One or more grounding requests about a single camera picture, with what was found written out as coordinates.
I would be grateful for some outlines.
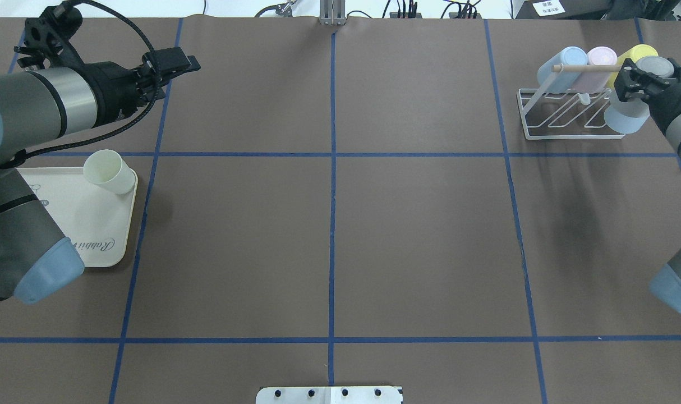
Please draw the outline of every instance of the plastic cup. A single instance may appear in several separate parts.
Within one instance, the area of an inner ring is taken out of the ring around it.
[[[658,56],[657,50],[648,44],[637,44],[630,48],[627,52],[617,56],[617,63],[622,65],[625,63],[625,59],[628,57],[631,61],[636,63],[639,61],[639,59],[645,56]],[[615,79],[617,79],[617,73],[613,72],[613,74],[610,75],[610,80],[608,80],[606,86],[614,90]]]
[[[617,63],[617,54],[610,48],[598,46],[587,53],[587,59],[590,66],[614,65]],[[579,93],[593,94],[605,89],[608,79],[609,72],[584,72],[579,75],[572,87]]]
[[[109,149],[99,150],[86,159],[84,178],[118,195],[127,194],[136,183],[133,169],[128,168],[118,153]]]
[[[672,63],[659,56],[641,57],[636,62],[637,67],[646,72],[653,72],[660,77],[669,77],[674,73]],[[617,93],[610,94],[610,107],[605,110],[605,122],[614,131],[619,133],[635,133],[650,116],[648,105],[639,99],[631,99],[621,102]]]
[[[576,46],[568,46],[561,50],[558,54],[553,56],[549,61],[540,66],[537,71],[537,82],[542,85],[551,74],[553,65],[581,65],[587,64],[587,53]],[[572,87],[574,81],[579,77],[579,72],[561,72],[554,80],[553,84],[548,88],[548,93],[559,94],[566,92]]]

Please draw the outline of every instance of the yellow cup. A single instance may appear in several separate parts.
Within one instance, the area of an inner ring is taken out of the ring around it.
[[[630,48],[627,52],[621,54],[620,56],[617,56],[617,63],[619,65],[622,65],[625,63],[625,59],[628,57],[632,59],[633,62],[639,61],[639,59],[645,57],[645,56],[659,56],[655,48],[648,44],[638,44]],[[607,87],[610,89],[615,89],[615,79],[617,79],[617,73],[613,72],[612,76],[610,76],[610,79],[608,80]]]

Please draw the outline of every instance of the metal bracket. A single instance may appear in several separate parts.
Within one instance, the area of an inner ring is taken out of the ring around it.
[[[320,25],[346,25],[346,0],[320,0]]]
[[[397,386],[262,388],[256,404],[403,404]]]

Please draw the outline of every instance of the metal plate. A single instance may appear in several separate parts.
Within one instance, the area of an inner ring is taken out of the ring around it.
[[[393,386],[264,388],[256,396],[256,404],[402,404],[402,402],[403,388]]]

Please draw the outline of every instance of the brown table surface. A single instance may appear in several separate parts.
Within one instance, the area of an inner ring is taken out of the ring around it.
[[[0,19],[0,74],[22,23]],[[648,291],[681,246],[681,164],[651,122],[526,141],[515,101],[569,45],[681,59],[681,22],[138,23],[203,68],[128,133],[28,162],[110,148],[141,184],[121,263],[0,305],[0,403],[327,384],[681,403],[681,315]],[[116,20],[72,42],[125,67],[145,51]]]

